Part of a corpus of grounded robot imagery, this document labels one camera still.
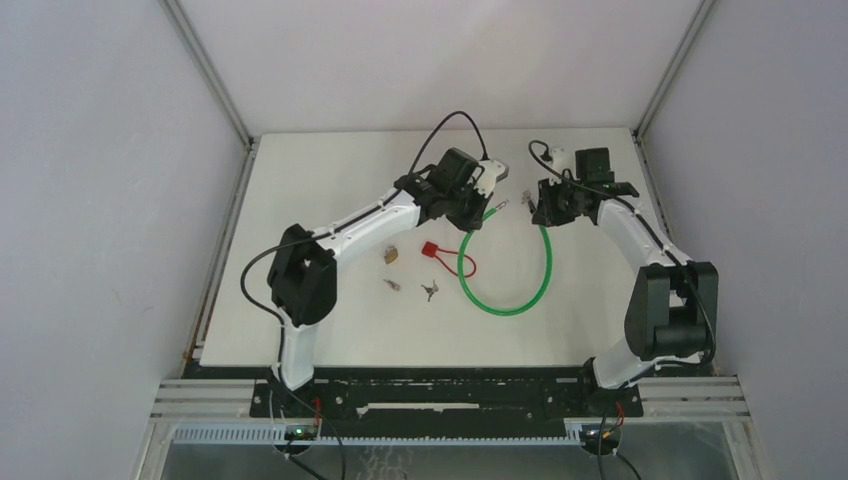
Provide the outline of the green cable lock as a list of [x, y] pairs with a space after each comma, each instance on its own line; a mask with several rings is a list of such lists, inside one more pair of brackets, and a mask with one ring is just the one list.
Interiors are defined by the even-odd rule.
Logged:
[[457, 267], [457, 278], [460, 285], [460, 288], [465, 295], [465, 297], [474, 305], [476, 308], [481, 310], [482, 312], [498, 316], [498, 317], [513, 317], [522, 315], [530, 310], [532, 310], [545, 296], [547, 293], [549, 286], [551, 284], [551, 280], [553, 277], [554, 270], [554, 252], [552, 241], [548, 230], [544, 226], [538, 227], [539, 233], [541, 235], [542, 243], [543, 243], [543, 251], [544, 251], [544, 271], [541, 283], [539, 287], [536, 289], [534, 294], [523, 304], [516, 307], [494, 307], [486, 304], [481, 299], [479, 299], [475, 293], [472, 291], [471, 287], [468, 284], [467, 277], [465, 275], [465, 260], [467, 249], [471, 243], [471, 240], [474, 236], [475, 230], [471, 232], [467, 232], [459, 245], [458, 256], [459, 259], [456, 262]]

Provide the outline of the red cable lock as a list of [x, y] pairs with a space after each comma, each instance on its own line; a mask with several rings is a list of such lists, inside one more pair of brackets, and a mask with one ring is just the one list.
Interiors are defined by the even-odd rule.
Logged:
[[437, 261], [454, 277], [471, 278], [476, 275], [478, 266], [476, 261], [467, 254], [460, 254], [456, 250], [442, 248], [438, 244], [427, 241], [421, 248], [424, 257]]

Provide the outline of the red lock keys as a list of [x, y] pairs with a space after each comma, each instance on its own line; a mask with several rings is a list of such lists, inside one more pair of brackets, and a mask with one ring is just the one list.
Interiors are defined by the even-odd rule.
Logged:
[[429, 285], [422, 284], [421, 287], [427, 295], [428, 303], [432, 301], [433, 296], [440, 290], [440, 287], [435, 280], [433, 280]]

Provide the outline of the brass padlock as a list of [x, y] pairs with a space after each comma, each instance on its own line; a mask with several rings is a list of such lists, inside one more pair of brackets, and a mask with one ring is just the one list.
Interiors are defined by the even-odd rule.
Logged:
[[394, 245], [389, 245], [384, 249], [383, 259], [386, 265], [390, 265], [397, 260], [399, 256], [398, 249]]

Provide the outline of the brass padlock keys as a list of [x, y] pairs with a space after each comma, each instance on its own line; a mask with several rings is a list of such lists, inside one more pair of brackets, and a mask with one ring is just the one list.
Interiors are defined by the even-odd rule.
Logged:
[[393, 291], [399, 292], [401, 290], [401, 285], [393, 280], [384, 279], [383, 282], [387, 284]]

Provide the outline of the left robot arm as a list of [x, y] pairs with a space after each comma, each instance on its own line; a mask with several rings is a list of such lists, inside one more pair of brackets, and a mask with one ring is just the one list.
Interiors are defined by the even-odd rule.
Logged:
[[315, 230], [294, 224], [284, 231], [267, 276], [283, 320], [277, 408], [298, 417], [311, 407], [307, 383], [314, 375], [317, 326], [337, 304], [339, 271], [370, 248], [431, 220], [446, 218], [463, 232], [480, 229], [495, 187], [508, 175], [500, 160], [476, 160], [450, 148], [437, 164], [399, 177], [384, 196], [350, 216]]

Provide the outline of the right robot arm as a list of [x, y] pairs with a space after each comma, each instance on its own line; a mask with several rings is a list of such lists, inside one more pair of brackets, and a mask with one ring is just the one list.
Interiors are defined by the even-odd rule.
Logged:
[[532, 140], [528, 151], [548, 174], [537, 185], [533, 224], [557, 227], [587, 218], [635, 275], [622, 339], [588, 362], [594, 378], [578, 388], [582, 410], [605, 415], [617, 403], [616, 389], [664, 367], [710, 365], [717, 347], [715, 266], [693, 260], [652, 226], [637, 188], [616, 179], [608, 148], [567, 154]]

